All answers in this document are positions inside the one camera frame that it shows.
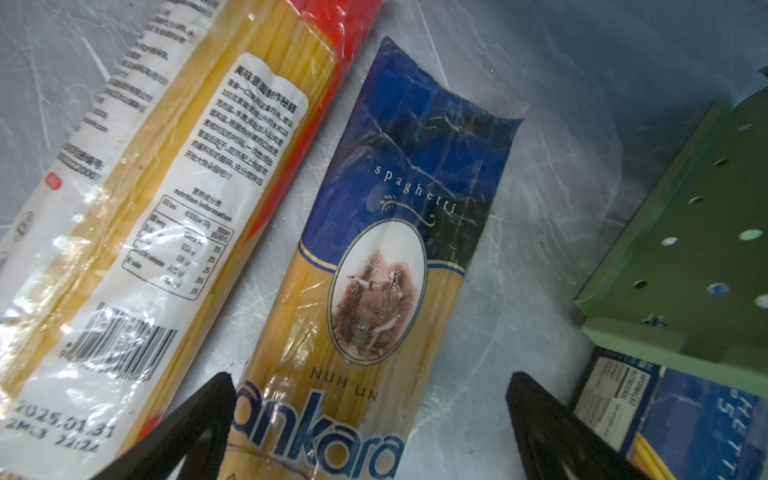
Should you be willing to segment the green two-tier shelf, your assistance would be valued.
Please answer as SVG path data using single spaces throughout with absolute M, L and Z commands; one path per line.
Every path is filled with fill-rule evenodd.
M 767 392 L 767 94 L 715 102 L 576 300 L 598 346 Z

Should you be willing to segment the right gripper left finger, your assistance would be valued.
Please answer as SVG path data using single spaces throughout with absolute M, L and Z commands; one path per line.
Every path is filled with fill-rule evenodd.
M 236 405 L 230 374 L 213 376 L 97 479 L 215 479 Z

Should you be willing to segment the Ankara yellow blue spaghetti bag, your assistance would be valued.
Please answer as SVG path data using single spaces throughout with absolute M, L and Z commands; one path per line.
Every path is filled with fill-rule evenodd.
M 237 388 L 222 479 L 392 479 L 515 118 L 384 39 Z

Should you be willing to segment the red spaghetti bag white label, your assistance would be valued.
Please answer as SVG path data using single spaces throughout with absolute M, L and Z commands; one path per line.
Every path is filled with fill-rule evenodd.
M 380 7 L 161 4 L 1 242 L 3 478 L 160 422 Z

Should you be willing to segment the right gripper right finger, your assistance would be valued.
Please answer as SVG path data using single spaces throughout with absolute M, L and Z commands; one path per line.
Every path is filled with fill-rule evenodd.
M 527 373 L 512 375 L 506 402 L 527 478 L 646 477 Z

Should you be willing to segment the blue Barilla spaghetti box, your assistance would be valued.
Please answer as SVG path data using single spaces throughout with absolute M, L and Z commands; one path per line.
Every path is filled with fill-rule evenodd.
M 764 479 L 767 400 L 598 348 L 575 416 L 651 479 Z

